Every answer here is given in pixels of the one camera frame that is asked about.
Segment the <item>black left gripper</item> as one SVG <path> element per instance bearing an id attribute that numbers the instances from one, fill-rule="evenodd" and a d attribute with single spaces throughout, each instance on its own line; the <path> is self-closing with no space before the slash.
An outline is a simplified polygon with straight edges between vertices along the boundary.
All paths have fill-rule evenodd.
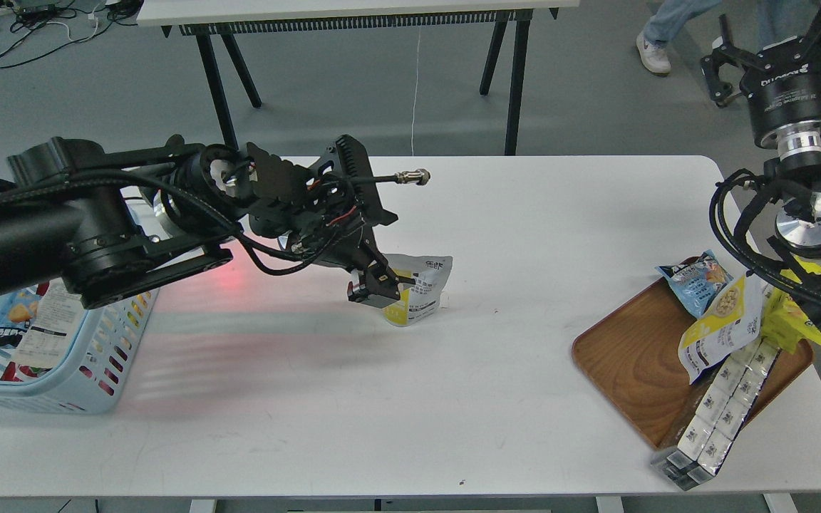
<path id="1" fill-rule="evenodd" d="M 351 271 L 346 298 L 383 309 L 401 299 L 401 280 L 379 252 L 373 228 L 397 221 L 383 207 L 380 184 L 426 185 L 425 169 L 375 176 L 365 146 L 342 135 L 312 165 L 297 165 L 254 143 L 248 215 L 264 238 L 286 237 L 280 259 Z"/>

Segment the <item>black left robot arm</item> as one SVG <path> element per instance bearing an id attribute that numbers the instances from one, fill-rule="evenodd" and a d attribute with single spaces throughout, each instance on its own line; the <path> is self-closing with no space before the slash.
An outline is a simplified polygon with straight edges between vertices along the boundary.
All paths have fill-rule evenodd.
<path id="1" fill-rule="evenodd" d="M 384 308 L 413 280 L 378 250 L 378 184 L 426 185 L 424 169 L 375 176 L 365 147 L 342 135 L 308 167 L 253 143 L 186 143 L 105 152 L 54 137 L 9 158 L 0 179 L 0 296 L 60 277 L 86 309 L 222 266 L 234 238 L 267 275 L 310 265 L 354 274 L 352 302 Z"/>

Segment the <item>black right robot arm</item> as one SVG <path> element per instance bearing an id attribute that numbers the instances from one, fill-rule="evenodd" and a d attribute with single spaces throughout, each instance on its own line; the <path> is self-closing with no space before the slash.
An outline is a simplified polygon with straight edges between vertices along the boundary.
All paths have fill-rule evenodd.
<path id="1" fill-rule="evenodd" d="M 778 156 L 757 175 L 740 169 L 716 186 L 717 240 L 756 276 L 788 293 L 821 332 L 821 43 L 789 38 L 758 52 L 727 31 L 700 62 L 711 100 L 748 101 L 755 145 Z"/>

